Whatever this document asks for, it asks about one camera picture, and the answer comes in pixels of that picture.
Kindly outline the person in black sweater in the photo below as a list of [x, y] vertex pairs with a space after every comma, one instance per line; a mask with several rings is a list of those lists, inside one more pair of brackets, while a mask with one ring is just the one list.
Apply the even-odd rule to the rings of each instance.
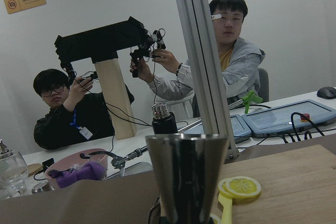
[[35, 92], [50, 110], [37, 120], [36, 144], [45, 150], [114, 136], [114, 127], [102, 93], [91, 93], [91, 77], [73, 82], [57, 69], [41, 71], [33, 82]]

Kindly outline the steel double jigger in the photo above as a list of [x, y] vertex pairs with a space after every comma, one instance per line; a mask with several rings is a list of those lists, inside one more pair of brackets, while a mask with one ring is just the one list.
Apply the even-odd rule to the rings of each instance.
[[145, 140], [168, 223], [209, 223], [228, 138], [175, 133]]

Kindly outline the aluminium frame post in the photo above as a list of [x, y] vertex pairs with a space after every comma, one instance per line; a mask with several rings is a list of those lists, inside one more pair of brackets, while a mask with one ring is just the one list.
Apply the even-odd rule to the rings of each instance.
[[226, 160], [238, 157], [208, 0], [176, 0], [204, 132], [226, 135]]

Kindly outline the blue teach pendant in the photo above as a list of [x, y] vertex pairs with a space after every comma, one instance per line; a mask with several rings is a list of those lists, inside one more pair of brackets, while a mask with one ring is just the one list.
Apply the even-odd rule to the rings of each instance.
[[244, 114], [243, 120], [256, 137], [272, 134], [303, 132], [313, 128], [302, 114], [308, 114], [316, 125], [328, 125], [335, 122], [335, 109], [314, 100], [303, 100]]

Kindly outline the wine glass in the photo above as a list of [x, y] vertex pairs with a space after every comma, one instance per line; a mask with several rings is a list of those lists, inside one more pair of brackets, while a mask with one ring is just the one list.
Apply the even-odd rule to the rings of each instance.
[[1, 183], [6, 189], [16, 191], [15, 196], [23, 196], [27, 178], [28, 167], [19, 151], [1, 157]]

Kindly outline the black computer mouse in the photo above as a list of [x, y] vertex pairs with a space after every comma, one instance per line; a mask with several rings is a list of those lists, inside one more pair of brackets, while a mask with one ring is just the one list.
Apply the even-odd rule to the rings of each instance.
[[317, 91], [317, 97], [323, 99], [335, 99], [336, 98], [336, 89], [334, 87], [322, 87]]

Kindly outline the green clamp tool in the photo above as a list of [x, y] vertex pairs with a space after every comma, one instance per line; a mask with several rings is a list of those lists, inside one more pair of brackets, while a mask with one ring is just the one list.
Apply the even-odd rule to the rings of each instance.
[[239, 99], [234, 103], [229, 104], [228, 109], [231, 110], [238, 107], [239, 105], [243, 105], [245, 107], [245, 114], [247, 114], [249, 111], [250, 104], [252, 102], [255, 102], [257, 104], [262, 103], [263, 98], [259, 97], [255, 91], [250, 90], [246, 96], [242, 97], [241, 99]]

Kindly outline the lemon slice at knife blade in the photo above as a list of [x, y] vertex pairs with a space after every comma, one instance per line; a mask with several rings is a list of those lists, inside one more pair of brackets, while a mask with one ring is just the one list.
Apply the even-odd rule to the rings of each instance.
[[221, 195], [231, 199], [249, 199], [261, 194], [261, 184], [247, 176], [222, 179], [218, 183], [218, 189]]

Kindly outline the yellow no photo sign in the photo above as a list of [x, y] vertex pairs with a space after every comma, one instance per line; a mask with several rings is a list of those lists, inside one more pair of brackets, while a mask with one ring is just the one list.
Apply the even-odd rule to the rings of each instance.
[[46, 0], [4, 0], [8, 14], [20, 12], [37, 6], [45, 5]]

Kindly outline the black thermos bottle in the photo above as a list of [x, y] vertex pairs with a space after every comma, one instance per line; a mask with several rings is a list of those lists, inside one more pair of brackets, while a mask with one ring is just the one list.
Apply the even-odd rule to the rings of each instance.
[[152, 127], [154, 134], [177, 133], [177, 125], [174, 114], [170, 111], [167, 103], [158, 103], [152, 106]]

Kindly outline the purple cloth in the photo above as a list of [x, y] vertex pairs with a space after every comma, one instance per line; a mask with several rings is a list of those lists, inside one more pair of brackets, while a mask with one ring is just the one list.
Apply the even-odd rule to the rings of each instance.
[[73, 183], [83, 180], [102, 180], [107, 169], [97, 162], [86, 162], [80, 169], [68, 170], [50, 170], [47, 174], [51, 178], [55, 178], [59, 188], [65, 188]]

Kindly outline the black teleoperation rig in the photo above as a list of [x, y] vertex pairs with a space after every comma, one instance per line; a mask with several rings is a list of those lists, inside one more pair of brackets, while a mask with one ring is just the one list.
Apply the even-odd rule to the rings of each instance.
[[166, 48], [160, 31], [150, 33], [133, 17], [123, 22], [56, 38], [56, 54], [61, 67], [71, 77], [74, 75], [70, 66], [73, 61], [91, 59], [111, 115], [115, 136], [119, 140], [135, 136], [137, 128], [132, 117], [117, 51], [135, 48], [130, 56], [134, 62], [137, 62], [149, 56], [153, 45], [157, 45], [159, 49]]

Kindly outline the pink bowl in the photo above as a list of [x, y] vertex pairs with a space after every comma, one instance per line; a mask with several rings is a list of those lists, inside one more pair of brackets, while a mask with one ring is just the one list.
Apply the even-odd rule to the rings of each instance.
[[[102, 152], [102, 153], [98, 153], [98, 154], [93, 155], [92, 154], [93, 152]], [[90, 162], [90, 161], [97, 162], [107, 169], [108, 157], [103, 152], [104, 152], [104, 150], [101, 149], [101, 148], [93, 148], [93, 149], [79, 151], [79, 152], [71, 154], [67, 157], [64, 157], [61, 160], [52, 164], [45, 171], [45, 177], [47, 178], [47, 180], [49, 181], [49, 183], [53, 187], [53, 189], [59, 189], [59, 186], [57, 184], [56, 179], [51, 178], [47, 174], [52, 169], [59, 170], [59, 171], [68, 170], [68, 169], [80, 169], [86, 162]]]

